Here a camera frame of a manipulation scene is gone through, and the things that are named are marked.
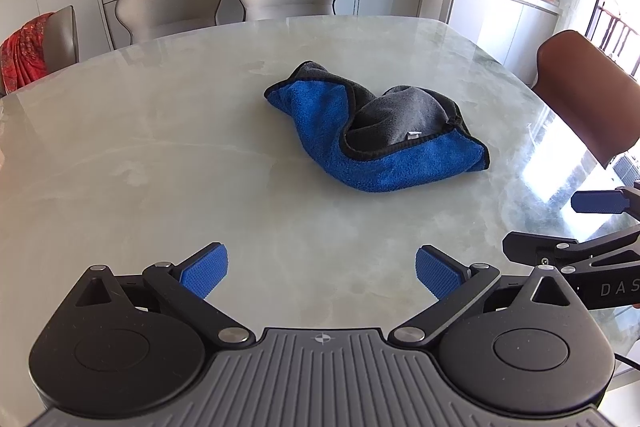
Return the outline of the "brown leather chair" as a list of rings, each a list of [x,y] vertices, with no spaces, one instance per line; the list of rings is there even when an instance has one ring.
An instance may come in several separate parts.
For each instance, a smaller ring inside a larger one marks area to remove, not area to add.
[[[639,85],[574,30],[537,51],[536,95],[607,166],[639,140]]]

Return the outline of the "chair with red cloth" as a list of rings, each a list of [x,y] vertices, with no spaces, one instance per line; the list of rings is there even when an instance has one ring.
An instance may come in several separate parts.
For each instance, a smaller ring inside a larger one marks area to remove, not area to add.
[[[79,62],[74,8],[38,15],[1,45],[1,95]]]

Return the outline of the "beige chair left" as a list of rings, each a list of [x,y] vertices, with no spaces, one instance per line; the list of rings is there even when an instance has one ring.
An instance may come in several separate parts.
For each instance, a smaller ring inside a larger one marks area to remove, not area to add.
[[[222,0],[116,0],[115,16],[133,43],[218,24]]]

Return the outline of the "blue and grey towel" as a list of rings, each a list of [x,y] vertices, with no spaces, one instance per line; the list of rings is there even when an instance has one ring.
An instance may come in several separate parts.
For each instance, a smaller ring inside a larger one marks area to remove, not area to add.
[[[375,95],[307,61],[264,97],[292,118],[300,144],[329,176],[356,190],[385,193],[489,168],[448,96],[416,86]]]

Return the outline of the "white side counter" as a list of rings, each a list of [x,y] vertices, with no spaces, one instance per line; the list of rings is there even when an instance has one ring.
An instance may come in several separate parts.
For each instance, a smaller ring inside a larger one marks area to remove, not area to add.
[[[502,64],[533,88],[538,76],[538,49],[554,34],[562,11],[544,1],[496,1],[508,28],[508,48]]]

